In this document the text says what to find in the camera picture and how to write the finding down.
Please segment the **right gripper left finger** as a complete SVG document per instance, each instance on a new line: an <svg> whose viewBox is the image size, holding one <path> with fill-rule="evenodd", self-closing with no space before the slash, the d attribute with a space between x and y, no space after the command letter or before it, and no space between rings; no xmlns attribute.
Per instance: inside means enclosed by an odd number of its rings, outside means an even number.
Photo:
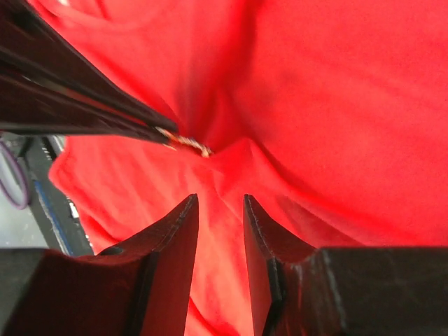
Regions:
<svg viewBox="0 0 448 336"><path fill-rule="evenodd" d="M2 335L182 335L199 228L196 195L97 255L1 250Z"/></svg>

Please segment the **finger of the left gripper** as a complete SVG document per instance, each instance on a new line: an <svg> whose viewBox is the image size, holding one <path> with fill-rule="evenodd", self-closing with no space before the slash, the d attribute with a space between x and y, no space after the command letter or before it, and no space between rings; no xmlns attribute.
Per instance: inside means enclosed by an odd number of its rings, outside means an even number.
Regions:
<svg viewBox="0 0 448 336"><path fill-rule="evenodd" d="M1 130L20 135L118 135L168 144L158 127L133 120L84 94L1 59Z"/></svg>
<svg viewBox="0 0 448 336"><path fill-rule="evenodd" d="M176 123L113 84L62 38L27 1L1 2L1 59L107 105L148 125L177 132Z"/></svg>

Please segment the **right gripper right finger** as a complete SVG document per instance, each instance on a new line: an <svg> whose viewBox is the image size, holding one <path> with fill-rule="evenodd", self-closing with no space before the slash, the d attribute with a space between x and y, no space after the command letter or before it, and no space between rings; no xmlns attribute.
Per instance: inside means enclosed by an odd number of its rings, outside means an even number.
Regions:
<svg viewBox="0 0 448 336"><path fill-rule="evenodd" d="M446 335L445 247L314 248L244 196L256 335Z"/></svg>

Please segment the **silver blue brooch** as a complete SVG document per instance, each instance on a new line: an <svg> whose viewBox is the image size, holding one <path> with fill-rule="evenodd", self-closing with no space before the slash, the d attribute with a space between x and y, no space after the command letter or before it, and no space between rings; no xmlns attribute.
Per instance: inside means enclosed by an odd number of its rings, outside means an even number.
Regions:
<svg viewBox="0 0 448 336"><path fill-rule="evenodd" d="M210 147L205 146L204 144L196 141L193 138L189 138L189 137L182 136L179 134L171 133L168 130L163 129L161 127L155 127L155 129L159 133L161 133L161 135L163 135L164 137L167 137L171 143L178 144L181 146L188 146L188 147L194 148L195 150L199 151L203 158L209 158L213 154L213 151L210 149Z"/></svg>

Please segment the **red t-shirt garment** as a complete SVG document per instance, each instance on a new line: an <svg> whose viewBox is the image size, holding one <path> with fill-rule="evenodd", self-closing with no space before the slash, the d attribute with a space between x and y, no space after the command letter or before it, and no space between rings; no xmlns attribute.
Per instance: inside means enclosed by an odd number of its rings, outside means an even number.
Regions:
<svg viewBox="0 0 448 336"><path fill-rule="evenodd" d="M315 247L447 243L446 1L34 1L210 147L69 136L50 170L95 253L199 198L187 335L253 332L243 198Z"/></svg>

